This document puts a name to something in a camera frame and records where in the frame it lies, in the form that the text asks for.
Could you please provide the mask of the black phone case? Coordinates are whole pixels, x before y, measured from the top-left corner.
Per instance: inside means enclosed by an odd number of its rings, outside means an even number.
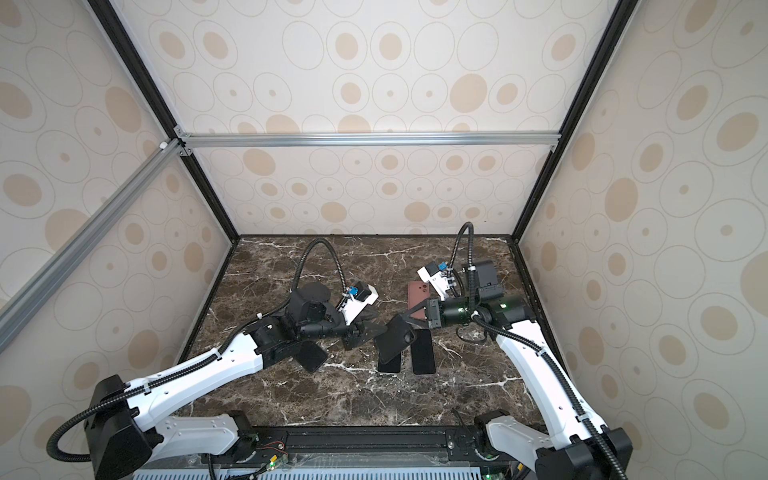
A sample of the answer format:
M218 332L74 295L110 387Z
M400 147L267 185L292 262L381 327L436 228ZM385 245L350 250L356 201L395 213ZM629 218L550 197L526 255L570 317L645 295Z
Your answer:
M374 339L381 363L391 362L416 340L414 327L401 314L395 315L386 330Z

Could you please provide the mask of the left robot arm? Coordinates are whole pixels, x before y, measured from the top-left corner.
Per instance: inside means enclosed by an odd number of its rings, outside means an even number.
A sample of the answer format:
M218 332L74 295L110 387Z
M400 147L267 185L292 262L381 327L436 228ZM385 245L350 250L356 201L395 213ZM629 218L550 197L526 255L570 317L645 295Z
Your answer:
M123 382L112 375L100 381L90 406L51 434L46 452L60 462L91 464L98 479L122 479L168 457L222 455L245 434L245 422L231 414L178 419L174 412L284 360L316 372L328 359L319 340L339 338L351 350L384 332L375 321L378 298L363 282L348 288L338 303L321 283L299 288L278 312L243 325L219 347L148 377Z

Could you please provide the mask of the black phone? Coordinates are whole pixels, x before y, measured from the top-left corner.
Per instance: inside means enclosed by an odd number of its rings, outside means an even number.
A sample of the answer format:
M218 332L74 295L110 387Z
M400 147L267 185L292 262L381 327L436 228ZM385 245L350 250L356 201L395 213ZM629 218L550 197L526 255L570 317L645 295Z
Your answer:
M328 352L312 341L302 342L294 360L307 372L314 373L327 361Z
M401 372L401 366L402 366L402 355L397 354L387 362L379 360L377 371L380 373L398 374Z

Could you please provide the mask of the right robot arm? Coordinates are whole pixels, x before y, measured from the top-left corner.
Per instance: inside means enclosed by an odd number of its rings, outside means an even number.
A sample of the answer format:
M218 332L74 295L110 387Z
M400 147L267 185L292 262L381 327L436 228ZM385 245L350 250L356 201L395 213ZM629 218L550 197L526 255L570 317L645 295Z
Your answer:
M578 392L526 302L504 291L492 261L460 270L431 262L418 275L437 295L400 314L407 339L426 330L479 327L513 363L545 423L540 432L501 411L477 417L481 458L507 455L540 479L626 478L633 451L629 436L610 428Z

